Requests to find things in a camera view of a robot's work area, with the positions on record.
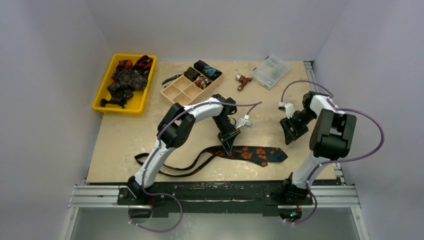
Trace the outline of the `dark orange floral tie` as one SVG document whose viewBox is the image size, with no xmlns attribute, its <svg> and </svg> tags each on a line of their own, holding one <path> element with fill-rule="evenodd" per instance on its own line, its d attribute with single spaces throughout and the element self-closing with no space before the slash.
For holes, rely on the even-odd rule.
<svg viewBox="0 0 424 240">
<path fill-rule="evenodd" d="M 198 160 L 202 154 L 208 153 L 210 157 L 207 158 L 202 164 L 196 167 Z M 221 145 L 210 146 L 203 149 L 194 161 L 187 167 L 177 168 L 169 165 L 165 165 L 166 168 L 174 171 L 190 171 L 184 174 L 169 174 L 163 171 L 159 171 L 159 174 L 171 177 L 171 178 L 185 178 L 192 176 L 202 170 L 206 165 L 208 165 L 214 158 L 220 157 L 229 160 L 239 160 L 247 161 L 259 165 L 261 167 L 266 167 L 269 163 L 281 163 L 288 158 L 288 155 L 279 147 L 271 146 L 243 146 L 236 145 L 232 148 L 231 153 L 226 153 L 224 147 Z"/>
</svg>

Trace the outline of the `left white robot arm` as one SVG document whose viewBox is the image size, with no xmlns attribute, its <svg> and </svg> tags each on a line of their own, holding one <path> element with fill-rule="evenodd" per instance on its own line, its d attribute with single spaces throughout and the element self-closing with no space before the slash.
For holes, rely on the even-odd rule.
<svg viewBox="0 0 424 240">
<path fill-rule="evenodd" d="M 157 139 L 141 169 L 127 181 L 129 197 L 138 205 L 146 203 L 156 175 L 170 154 L 181 147 L 189 138 L 194 124 L 213 118 L 219 133 L 217 135 L 223 152 L 230 155 L 234 140 L 240 130 L 231 123 L 229 115 L 237 112 L 236 101 L 214 94 L 208 100 L 194 105 L 173 104 L 159 123 Z"/>
</svg>

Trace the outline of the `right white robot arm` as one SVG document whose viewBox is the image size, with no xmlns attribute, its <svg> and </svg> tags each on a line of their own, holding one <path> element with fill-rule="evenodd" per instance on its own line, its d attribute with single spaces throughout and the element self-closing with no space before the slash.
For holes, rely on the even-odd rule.
<svg viewBox="0 0 424 240">
<path fill-rule="evenodd" d="M 309 139 L 309 157 L 269 195 L 273 200 L 288 204 L 304 200 L 326 165 L 348 155 L 357 122 L 356 116 L 339 110 L 328 95 L 309 91 L 303 96 L 302 105 L 302 110 L 295 110 L 292 103 L 279 104 L 279 109 L 286 114 L 279 122 L 286 145 L 306 134 L 308 124 L 316 121 Z"/>
</svg>

